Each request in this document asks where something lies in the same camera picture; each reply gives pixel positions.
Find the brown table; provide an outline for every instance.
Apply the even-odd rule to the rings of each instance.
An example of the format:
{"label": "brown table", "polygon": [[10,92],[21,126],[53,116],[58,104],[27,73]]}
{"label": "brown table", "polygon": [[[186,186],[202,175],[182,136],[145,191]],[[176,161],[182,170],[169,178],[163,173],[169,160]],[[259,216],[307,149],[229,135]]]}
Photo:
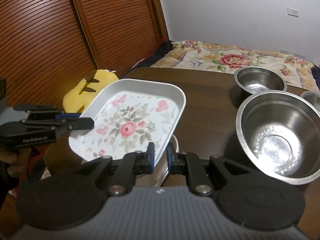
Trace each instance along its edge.
{"label": "brown table", "polygon": [[[174,132],[181,151],[197,153],[202,159],[209,159],[213,154],[221,155],[252,167],[236,136],[236,113],[243,98],[233,75],[185,69],[139,68],[126,75],[126,78],[172,83],[185,92],[187,105]],[[288,92],[296,95],[303,91],[288,86]],[[53,147],[54,151],[48,152],[45,158],[49,171],[54,173],[79,165],[81,159],[68,148],[66,136]],[[163,186],[183,184],[183,176],[171,175]],[[306,208],[298,227],[316,239],[320,237],[320,179],[299,186],[299,189],[304,194]]]}

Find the floral bedspread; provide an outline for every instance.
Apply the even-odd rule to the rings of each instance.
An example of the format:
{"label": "floral bedspread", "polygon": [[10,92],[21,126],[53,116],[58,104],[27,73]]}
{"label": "floral bedspread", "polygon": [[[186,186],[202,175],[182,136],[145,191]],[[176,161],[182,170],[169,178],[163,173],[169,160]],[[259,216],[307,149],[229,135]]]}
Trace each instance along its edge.
{"label": "floral bedspread", "polygon": [[294,56],[201,41],[175,41],[173,47],[151,67],[233,74],[237,68],[261,66],[278,73],[289,85],[319,92],[311,73],[313,64]]}

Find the wall switch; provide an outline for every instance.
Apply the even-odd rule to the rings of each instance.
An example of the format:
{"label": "wall switch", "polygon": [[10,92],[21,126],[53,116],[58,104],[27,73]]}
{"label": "wall switch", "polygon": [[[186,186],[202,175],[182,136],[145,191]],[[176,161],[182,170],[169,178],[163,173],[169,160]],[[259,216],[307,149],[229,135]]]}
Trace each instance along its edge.
{"label": "wall switch", "polygon": [[293,9],[287,8],[288,10],[288,15],[292,15],[293,16]]}
{"label": "wall switch", "polygon": [[299,17],[299,11],[293,10],[293,16]]}
{"label": "wall switch", "polygon": [[307,60],[306,56],[303,56],[303,55],[298,54],[298,53],[293,53],[291,51],[287,51],[287,50],[284,50],[284,49],[280,49],[280,53],[287,54],[287,55],[292,55],[294,57],[301,58],[303,60]]}

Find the white wall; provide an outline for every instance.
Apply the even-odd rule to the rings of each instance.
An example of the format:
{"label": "white wall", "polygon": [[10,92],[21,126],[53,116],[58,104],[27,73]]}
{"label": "white wall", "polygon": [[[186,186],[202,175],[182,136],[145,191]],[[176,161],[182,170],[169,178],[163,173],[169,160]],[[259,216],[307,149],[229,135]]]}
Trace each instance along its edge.
{"label": "white wall", "polygon": [[[169,38],[267,51],[320,63],[320,0],[161,0]],[[287,8],[299,11],[289,16]]]}

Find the metal bolt head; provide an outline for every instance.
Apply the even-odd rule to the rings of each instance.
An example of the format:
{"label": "metal bolt head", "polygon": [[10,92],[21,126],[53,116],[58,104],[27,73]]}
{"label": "metal bolt head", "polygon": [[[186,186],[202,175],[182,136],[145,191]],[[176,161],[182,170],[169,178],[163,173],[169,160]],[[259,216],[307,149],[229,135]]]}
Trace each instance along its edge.
{"label": "metal bolt head", "polygon": [[121,194],[124,192],[124,187],[120,185],[113,185],[109,187],[109,192],[113,194]]}
{"label": "metal bolt head", "polygon": [[196,191],[205,194],[211,191],[211,187],[208,185],[198,185],[196,186]]}

